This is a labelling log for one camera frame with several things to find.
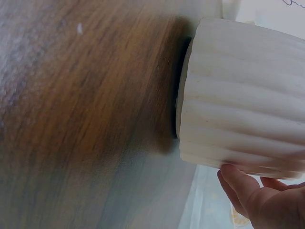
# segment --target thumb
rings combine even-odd
[[[223,165],[220,171],[246,211],[255,211],[271,196],[279,193],[272,188],[260,188],[259,183],[253,177],[238,170],[235,166]]]

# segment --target white speck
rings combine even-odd
[[[78,33],[78,34],[82,34],[82,24],[81,24],[81,23],[79,23],[79,24],[77,25],[77,33]]]

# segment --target brown wooden surface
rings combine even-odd
[[[194,174],[171,117],[185,7],[0,0],[0,229],[177,228]]]

